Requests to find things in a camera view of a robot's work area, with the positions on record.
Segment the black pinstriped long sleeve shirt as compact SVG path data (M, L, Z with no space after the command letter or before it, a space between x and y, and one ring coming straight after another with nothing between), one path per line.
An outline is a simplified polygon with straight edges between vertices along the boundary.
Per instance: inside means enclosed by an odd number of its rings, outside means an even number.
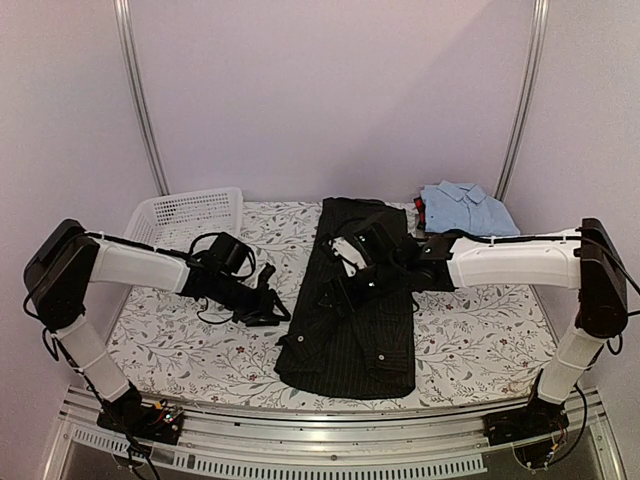
M400 290L353 314L335 318L318 300L328 281L343 273L320 251L323 238L351 233L357 223L385 212L384 226L407 233L404 210L380 200L326 198L302 285L274 370L298 390L356 400L403 398L415 389L413 297Z

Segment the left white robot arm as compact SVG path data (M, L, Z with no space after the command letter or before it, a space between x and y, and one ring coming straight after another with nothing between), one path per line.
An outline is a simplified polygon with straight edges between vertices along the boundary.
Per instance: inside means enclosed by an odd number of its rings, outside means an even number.
M138 434L148 426L148 412L88 317L90 294L100 287L120 294L150 288L214 302L236 324L273 326L291 318L270 284L274 272L273 265L258 264L249 245L224 231L201 234L180 251L88 231L65 219L24 268L22 309L52 338L51 353L64 353L110 406L111 419L126 433Z

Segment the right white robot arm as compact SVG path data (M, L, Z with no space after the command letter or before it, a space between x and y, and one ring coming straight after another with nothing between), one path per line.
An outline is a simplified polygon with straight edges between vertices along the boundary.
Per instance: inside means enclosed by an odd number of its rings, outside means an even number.
M402 289L528 285L577 291L576 318L538 374L528 406L518 412L517 427L527 436L554 422L604 344L626 329L632 315L627 289L637 285L595 218L548 234L481 237L449 230L415 237L392 234L371 217L351 233L323 236L319 248L344 268L329 280L325 294L327 307L340 315Z

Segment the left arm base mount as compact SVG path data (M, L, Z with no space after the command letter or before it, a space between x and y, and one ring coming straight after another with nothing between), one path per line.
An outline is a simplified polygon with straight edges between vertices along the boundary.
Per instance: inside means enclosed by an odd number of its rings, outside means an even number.
M146 404L136 396L122 397L106 403L97 425L136 439L175 446L184 425L184 409L169 405L165 399Z

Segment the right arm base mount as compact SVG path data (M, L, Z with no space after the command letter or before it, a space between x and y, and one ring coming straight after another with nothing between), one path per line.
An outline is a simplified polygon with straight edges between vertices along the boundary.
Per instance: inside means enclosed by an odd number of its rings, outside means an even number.
M491 446L547 435L569 426L563 404L552 404L538 398L519 408L486 414L482 422L483 435Z

